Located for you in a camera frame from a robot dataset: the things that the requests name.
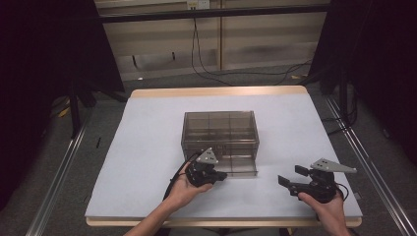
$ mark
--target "black cable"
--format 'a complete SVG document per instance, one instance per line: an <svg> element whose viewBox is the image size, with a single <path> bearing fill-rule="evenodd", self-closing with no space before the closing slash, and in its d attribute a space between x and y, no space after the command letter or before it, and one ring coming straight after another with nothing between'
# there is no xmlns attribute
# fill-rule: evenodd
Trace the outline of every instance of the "black cable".
<svg viewBox="0 0 417 236"><path fill-rule="evenodd" d="M352 110L346 115L346 117L347 117L347 121L346 121L347 126L329 132L328 133L328 136L334 135L334 134L336 134L336 133L338 133L340 131L345 131L347 129L350 129L350 128L352 128L353 124L355 124L355 122L356 122L356 120L358 118L358 98L357 98L357 92L356 92L356 90L354 90L354 93L353 93L351 106L352 106ZM324 118L324 119L322 119L322 121L324 121L324 122L325 121L338 121L338 120L342 120L342 119L343 119L342 117Z"/></svg>
<svg viewBox="0 0 417 236"><path fill-rule="evenodd" d="M351 232L351 233L353 233L353 235L355 235L355 236L360 236L359 235L359 233L358 232L356 232L354 229L352 229L352 228L348 228L349 229L349 231Z"/></svg>
<svg viewBox="0 0 417 236"><path fill-rule="evenodd" d="M200 38L199 38L199 31L197 29L197 22L196 19L194 19L194 33L193 33L193 49L192 49L192 53L191 53L191 65L193 67L193 70L196 72L197 75L199 75L200 77L204 78L204 79L208 79L208 80L214 80L214 81L218 81L221 82L223 84L226 84L228 86L232 86L229 83L226 83L224 81L218 80L218 79L214 79L214 78L209 78L209 77L205 77L203 75L201 75L200 73L197 72L196 68L194 67L194 41L197 38L197 46L198 46L198 51L199 51L199 60L200 60L200 64L202 65L203 70L212 76L227 76L227 75L264 75L264 76L281 76L284 75L284 78L278 82L277 84L274 84L274 86L277 86L279 84L281 84L287 77L287 75L291 72L297 71L299 70L301 67L306 66L306 65L310 65L312 60L308 60L302 64L297 64L294 65L292 67L290 67L288 70L286 70L285 72L281 72L281 73L261 73L261 72L225 72L225 73L213 73L213 72L209 72L206 67L203 64L202 61L202 55L201 55L201 47L200 47Z"/></svg>
<svg viewBox="0 0 417 236"><path fill-rule="evenodd" d="M344 186L342 184L336 183L336 185L339 185L339 186L343 187L346 190L346 196L344 196L344 198L343 198L343 201L346 201L347 197L349 196L349 190L347 189L346 186Z"/></svg>
<svg viewBox="0 0 417 236"><path fill-rule="evenodd" d="M190 161L194 156L198 156L198 155L200 155L201 153L200 152L194 152L190 157L188 157L185 161L184 161L184 163L182 163L182 165L180 166L180 168L177 170L177 172L175 172L175 174L174 174L174 176L172 177L172 179L170 179L170 182L169 182L169 185L168 185L168 187L166 188L166 191L165 191L165 195L163 196L163 199L165 200L166 198L168 198L168 196L169 196L169 193L171 193L171 189L172 189L172 186L174 186L174 184L175 184L175 182L177 181L177 179L178 179L178 177L181 175L180 174L180 172L181 172L181 170L184 168L184 166L187 164L187 162L188 161Z"/></svg>
<svg viewBox="0 0 417 236"><path fill-rule="evenodd" d="M231 85L231 84L229 84L229 83L227 83L227 82L224 82L224 81L221 81L221 80L218 80L218 79L215 79L215 78L205 77L205 76L201 75L199 72L197 72L196 68L194 67L194 41L195 41L195 39L196 39L196 36L197 36L197 44L198 44L198 47L199 47L200 63L202 63L202 60L201 60L201 55L200 55L199 32L197 31L196 19L194 19L193 47L192 47L192 49L191 49L191 66L193 67L194 72L195 72L198 76L200 76L200 77L202 77L202 78L204 78L204 79L207 79L207 80L212 80L212 81L217 81L217 82L220 82L220 83L225 84L225 85L227 85L227 86L233 87L233 85Z"/></svg>

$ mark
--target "person's left hand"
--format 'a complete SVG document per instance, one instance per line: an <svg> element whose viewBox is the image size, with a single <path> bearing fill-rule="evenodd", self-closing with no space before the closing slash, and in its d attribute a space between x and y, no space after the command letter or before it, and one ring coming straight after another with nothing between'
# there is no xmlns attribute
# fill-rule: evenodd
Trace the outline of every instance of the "person's left hand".
<svg viewBox="0 0 417 236"><path fill-rule="evenodd" d="M185 175L185 169L189 164L190 162L188 162L180 171L180 176L172 186L169 196L166 198L166 201L170 203L175 210L186 206L197 194L206 192L212 188L212 184L204 184L197 188L188 181L187 176Z"/></svg>

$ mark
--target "wooden table edge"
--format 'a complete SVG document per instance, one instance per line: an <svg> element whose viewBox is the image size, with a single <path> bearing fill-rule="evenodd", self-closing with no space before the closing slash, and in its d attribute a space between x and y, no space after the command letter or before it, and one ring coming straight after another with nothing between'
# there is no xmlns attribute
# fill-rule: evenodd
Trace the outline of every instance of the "wooden table edge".
<svg viewBox="0 0 417 236"><path fill-rule="evenodd" d="M89 226L135 226L140 220L114 217L86 217ZM346 217L346 226L358 227L362 224L362 217ZM168 220L163 227L312 227L321 226L315 218L280 218L280 219L245 219L245 220Z"/></svg>
<svg viewBox="0 0 417 236"><path fill-rule="evenodd" d="M131 97L209 96L209 95L268 95L304 94L302 86L282 87L217 87L217 88L148 88L136 89Z"/></svg>

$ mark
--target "table surface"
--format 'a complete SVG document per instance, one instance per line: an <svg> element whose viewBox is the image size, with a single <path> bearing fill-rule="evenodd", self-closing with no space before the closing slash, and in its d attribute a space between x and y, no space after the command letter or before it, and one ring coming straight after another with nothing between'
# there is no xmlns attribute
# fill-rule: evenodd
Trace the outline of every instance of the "table surface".
<svg viewBox="0 0 417 236"><path fill-rule="evenodd" d="M303 87L159 88L132 93L110 146L86 212L91 226L136 225L161 201L169 179L184 160L181 149L184 113L253 110L260 146L257 177L227 178L172 214L166 227L316 226L309 206L291 197L277 175L293 182L310 178L294 165L337 157L316 108ZM352 193L344 174L335 181ZM348 226L362 222L350 195L345 202Z"/></svg>

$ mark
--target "transparent plastic box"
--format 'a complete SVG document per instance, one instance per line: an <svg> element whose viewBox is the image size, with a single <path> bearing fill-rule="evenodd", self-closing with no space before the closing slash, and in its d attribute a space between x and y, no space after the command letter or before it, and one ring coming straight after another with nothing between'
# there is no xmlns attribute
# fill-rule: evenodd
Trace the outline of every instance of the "transparent plastic box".
<svg viewBox="0 0 417 236"><path fill-rule="evenodd" d="M212 148L215 170L228 176L256 176L260 141L253 111L186 112L181 146L184 157Z"/></svg>

